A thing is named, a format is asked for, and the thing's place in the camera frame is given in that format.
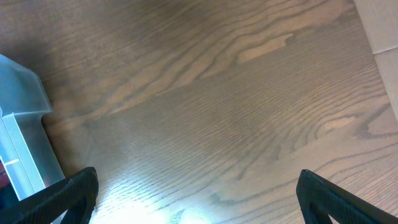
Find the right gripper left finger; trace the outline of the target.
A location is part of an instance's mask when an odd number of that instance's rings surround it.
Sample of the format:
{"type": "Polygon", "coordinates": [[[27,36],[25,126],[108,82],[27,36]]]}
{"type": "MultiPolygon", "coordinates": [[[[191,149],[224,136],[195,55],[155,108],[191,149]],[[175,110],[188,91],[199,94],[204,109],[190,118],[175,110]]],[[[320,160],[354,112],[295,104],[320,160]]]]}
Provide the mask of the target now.
{"type": "Polygon", "coordinates": [[[52,223],[64,215],[61,223],[88,224],[98,192],[96,169],[86,167],[2,210],[1,223],[52,223]]]}

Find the red navy plaid shirt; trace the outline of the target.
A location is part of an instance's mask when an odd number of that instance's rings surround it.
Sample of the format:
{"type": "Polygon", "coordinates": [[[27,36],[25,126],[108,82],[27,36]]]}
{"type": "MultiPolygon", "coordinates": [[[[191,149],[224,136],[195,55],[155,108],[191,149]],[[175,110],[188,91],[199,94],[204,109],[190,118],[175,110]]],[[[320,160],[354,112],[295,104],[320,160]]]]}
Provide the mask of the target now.
{"type": "Polygon", "coordinates": [[[10,184],[10,180],[8,178],[7,172],[6,172],[2,162],[0,162],[0,188],[4,188],[9,184],[10,184]]]}

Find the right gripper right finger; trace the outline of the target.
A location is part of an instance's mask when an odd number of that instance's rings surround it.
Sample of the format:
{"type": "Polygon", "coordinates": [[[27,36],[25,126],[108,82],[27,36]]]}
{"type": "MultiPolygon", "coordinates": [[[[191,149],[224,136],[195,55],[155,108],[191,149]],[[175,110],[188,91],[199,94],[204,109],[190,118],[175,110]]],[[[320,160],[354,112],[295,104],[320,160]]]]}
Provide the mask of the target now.
{"type": "Polygon", "coordinates": [[[316,173],[304,169],[296,186],[296,195],[306,224],[397,223],[397,217],[367,203],[316,173]]]}

